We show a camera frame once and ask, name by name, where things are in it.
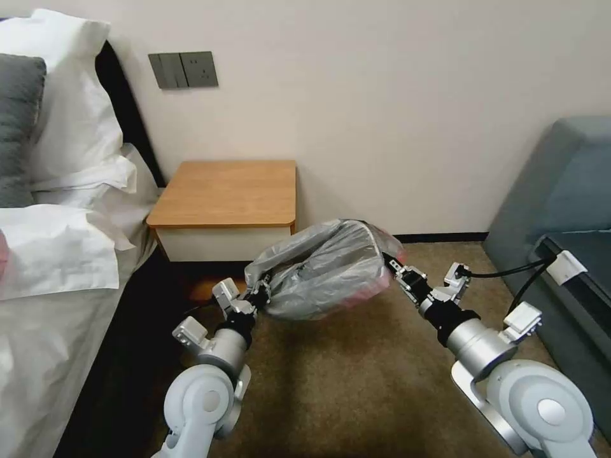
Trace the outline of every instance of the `wooden nightstand top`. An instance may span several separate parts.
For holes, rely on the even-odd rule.
[[[295,222],[295,161],[183,162],[146,222],[154,228]]]

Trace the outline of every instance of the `black headboard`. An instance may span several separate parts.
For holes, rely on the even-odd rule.
[[[123,141],[133,144],[151,170],[157,186],[163,188],[165,180],[148,138],[140,110],[129,86],[121,63],[109,42],[95,58],[95,71],[100,83],[106,89],[115,109],[116,119],[123,130]]]

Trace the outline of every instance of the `white drawer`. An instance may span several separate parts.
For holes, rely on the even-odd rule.
[[[251,261],[291,236],[290,227],[167,229],[157,237],[170,261]]]

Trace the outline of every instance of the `white bed sheet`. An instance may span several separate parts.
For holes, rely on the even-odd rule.
[[[51,457],[110,324],[125,284],[155,243],[144,219],[158,197],[139,153],[137,187],[37,193],[38,203],[106,214],[136,246],[117,253],[119,289],[73,291],[0,303],[0,457]]]

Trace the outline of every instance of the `power outlet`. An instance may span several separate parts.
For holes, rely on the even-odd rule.
[[[217,87],[216,70],[210,51],[180,53],[189,87]]]

